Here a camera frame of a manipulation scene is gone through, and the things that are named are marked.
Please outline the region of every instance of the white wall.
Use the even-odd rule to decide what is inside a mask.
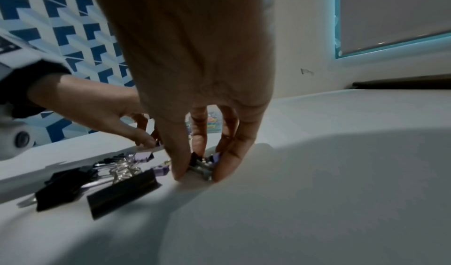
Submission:
[[[451,38],[335,59],[334,0],[276,0],[276,28],[276,98],[355,81],[451,73]]]

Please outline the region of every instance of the blue patterned wallpaper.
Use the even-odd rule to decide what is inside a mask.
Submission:
[[[0,31],[64,57],[74,76],[134,86],[116,38],[95,0],[0,0]],[[32,125],[37,145],[93,132],[53,112],[24,121]]]

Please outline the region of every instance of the table surface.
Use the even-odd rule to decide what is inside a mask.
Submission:
[[[33,148],[0,163],[0,264],[451,264],[450,94],[275,100],[233,176],[168,175],[97,221],[85,196],[16,204],[52,172],[132,144],[95,133]]]

